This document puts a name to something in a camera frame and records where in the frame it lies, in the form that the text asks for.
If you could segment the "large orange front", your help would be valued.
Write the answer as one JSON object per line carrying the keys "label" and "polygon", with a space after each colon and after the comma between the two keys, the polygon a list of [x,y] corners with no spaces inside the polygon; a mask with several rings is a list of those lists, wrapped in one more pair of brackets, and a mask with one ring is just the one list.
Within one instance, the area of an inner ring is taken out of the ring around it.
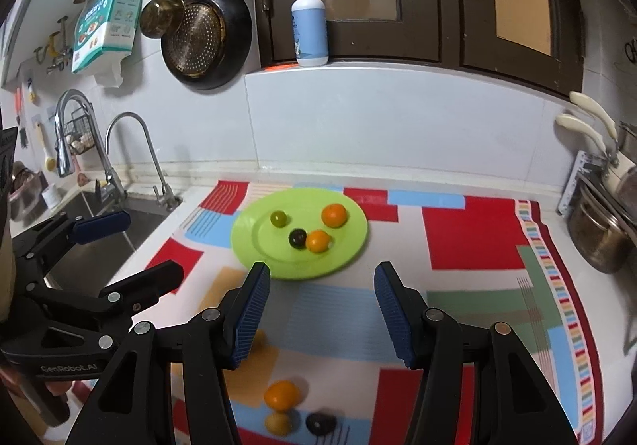
{"label": "large orange front", "polygon": [[264,404],[278,413],[286,413],[302,401],[302,393],[291,380],[280,380],[264,391]]}

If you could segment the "green plate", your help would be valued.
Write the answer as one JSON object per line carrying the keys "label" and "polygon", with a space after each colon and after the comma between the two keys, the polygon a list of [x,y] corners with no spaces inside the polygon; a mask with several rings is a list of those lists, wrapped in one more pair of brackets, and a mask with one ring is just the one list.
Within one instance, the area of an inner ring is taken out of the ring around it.
{"label": "green plate", "polygon": [[328,276],[360,254],[368,236],[363,209],[341,192],[291,188],[250,204],[231,229],[231,249],[242,265],[266,264],[272,278]]}

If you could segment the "teal plastic bag box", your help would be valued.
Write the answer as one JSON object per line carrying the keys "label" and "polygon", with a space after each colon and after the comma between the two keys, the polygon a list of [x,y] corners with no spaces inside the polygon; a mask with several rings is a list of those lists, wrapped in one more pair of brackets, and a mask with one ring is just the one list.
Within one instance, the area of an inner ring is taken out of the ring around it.
{"label": "teal plastic bag box", "polygon": [[71,72],[96,84],[122,84],[122,61],[133,52],[141,0],[93,0],[80,14],[73,37]]}

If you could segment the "colourful patterned table mat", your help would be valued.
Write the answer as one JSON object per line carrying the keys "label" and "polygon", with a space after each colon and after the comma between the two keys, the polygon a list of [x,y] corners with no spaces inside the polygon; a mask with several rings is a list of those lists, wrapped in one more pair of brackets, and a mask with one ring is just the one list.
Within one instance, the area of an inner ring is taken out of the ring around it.
{"label": "colourful patterned table mat", "polygon": [[188,321],[268,266],[254,347],[225,374],[244,444],[598,444],[599,355],[533,200],[222,180],[152,265]]}

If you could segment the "chrome pull-down faucet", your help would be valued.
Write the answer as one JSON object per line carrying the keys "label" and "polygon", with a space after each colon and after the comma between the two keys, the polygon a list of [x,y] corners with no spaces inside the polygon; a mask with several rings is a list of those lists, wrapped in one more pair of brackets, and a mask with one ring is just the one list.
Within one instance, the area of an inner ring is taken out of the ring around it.
{"label": "chrome pull-down faucet", "polygon": [[[67,105],[75,102],[79,105],[84,121],[80,130],[67,131],[69,122],[66,120]],[[56,171],[60,177],[73,175],[74,154],[95,148],[105,172],[106,185],[97,194],[101,202],[108,200],[123,201],[126,191],[121,183],[118,173],[107,155],[102,135],[96,122],[95,110],[88,98],[77,89],[65,91],[55,106],[54,132],[56,142]]]}

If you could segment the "stainless steel sink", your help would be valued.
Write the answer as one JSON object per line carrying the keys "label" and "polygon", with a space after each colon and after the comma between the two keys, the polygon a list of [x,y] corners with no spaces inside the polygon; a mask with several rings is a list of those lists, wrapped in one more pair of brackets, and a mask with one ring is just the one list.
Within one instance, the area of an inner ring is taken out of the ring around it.
{"label": "stainless steel sink", "polygon": [[130,196],[123,203],[132,218],[126,232],[75,245],[45,277],[51,288],[96,297],[132,254],[168,216],[153,200]]}

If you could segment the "yellow fruit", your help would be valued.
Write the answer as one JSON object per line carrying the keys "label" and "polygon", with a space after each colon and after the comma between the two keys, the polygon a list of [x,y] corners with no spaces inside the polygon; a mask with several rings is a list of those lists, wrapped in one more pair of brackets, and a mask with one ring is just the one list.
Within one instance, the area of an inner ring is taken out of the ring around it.
{"label": "yellow fruit", "polygon": [[291,415],[279,412],[271,413],[264,419],[264,428],[275,436],[287,436],[294,430]]}

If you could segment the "small orange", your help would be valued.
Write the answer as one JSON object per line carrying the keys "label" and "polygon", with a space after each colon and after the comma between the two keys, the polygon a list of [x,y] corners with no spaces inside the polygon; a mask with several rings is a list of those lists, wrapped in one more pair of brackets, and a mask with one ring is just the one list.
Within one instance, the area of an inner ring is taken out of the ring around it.
{"label": "small orange", "polygon": [[343,204],[332,203],[325,206],[320,214],[320,218],[325,226],[329,228],[340,228],[348,221],[348,211]]}
{"label": "small orange", "polygon": [[305,237],[305,247],[314,254],[326,252],[331,242],[330,234],[322,229],[310,231]]}

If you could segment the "black frying pan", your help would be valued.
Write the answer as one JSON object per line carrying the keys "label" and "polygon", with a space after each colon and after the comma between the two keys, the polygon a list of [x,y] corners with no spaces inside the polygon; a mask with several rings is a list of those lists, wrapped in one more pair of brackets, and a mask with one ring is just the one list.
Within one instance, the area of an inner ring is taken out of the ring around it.
{"label": "black frying pan", "polygon": [[245,0],[182,0],[184,16],[161,38],[163,60],[192,89],[221,88],[240,73],[252,44]]}

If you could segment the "steel pot on rack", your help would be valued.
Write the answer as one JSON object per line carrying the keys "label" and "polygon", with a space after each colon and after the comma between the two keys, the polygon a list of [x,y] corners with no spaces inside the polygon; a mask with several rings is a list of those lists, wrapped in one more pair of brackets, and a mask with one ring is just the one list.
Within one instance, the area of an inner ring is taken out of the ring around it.
{"label": "steel pot on rack", "polygon": [[636,250],[636,218],[593,175],[578,173],[567,227],[576,249],[602,273],[618,272]]}

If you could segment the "dark plum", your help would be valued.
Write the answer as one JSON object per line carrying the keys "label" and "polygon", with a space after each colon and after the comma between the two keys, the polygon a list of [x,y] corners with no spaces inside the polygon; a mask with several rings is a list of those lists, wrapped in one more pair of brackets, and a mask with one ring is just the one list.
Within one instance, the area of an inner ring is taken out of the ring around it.
{"label": "dark plum", "polygon": [[295,228],[288,235],[289,244],[297,250],[303,250],[307,242],[307,232],[305,229]]}
{"label": "dark plum", "polygon": [[305,418],[305,428],[316,437],[323,437],[332,434],[337,428],[338,419],[336,416],[327,413],[310,413]]}

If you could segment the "green fruit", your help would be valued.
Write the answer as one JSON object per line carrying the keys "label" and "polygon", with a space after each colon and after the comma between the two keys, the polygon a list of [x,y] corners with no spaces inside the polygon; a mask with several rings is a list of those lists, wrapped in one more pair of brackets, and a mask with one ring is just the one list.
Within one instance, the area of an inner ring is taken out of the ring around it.
{"label": "green fruit", "polygon": [[276,228],[283,228],[288,224],[287,214],[282,210],[273,211],[270,214],[270,222]]}

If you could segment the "brass small pot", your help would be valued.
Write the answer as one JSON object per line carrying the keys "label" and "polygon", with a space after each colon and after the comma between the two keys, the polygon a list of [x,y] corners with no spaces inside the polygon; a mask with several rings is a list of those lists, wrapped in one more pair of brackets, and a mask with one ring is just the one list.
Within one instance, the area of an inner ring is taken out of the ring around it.
{"label": "brass small pot", "polygon": [[139,18],[141,32],[152,39],[174,33],[182,24],[184,13],[183,0],[150,0]]}

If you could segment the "lotion pump bottle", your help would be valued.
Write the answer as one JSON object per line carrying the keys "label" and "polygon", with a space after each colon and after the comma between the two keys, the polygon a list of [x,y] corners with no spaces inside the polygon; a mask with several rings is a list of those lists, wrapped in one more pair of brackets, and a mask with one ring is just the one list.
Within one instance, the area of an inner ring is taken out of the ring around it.
{"label": "lotion pump bottle", "polygon": [[295,57],[299,66],[328,62],[326,7],[323,0],[295,0],[291,5]]}

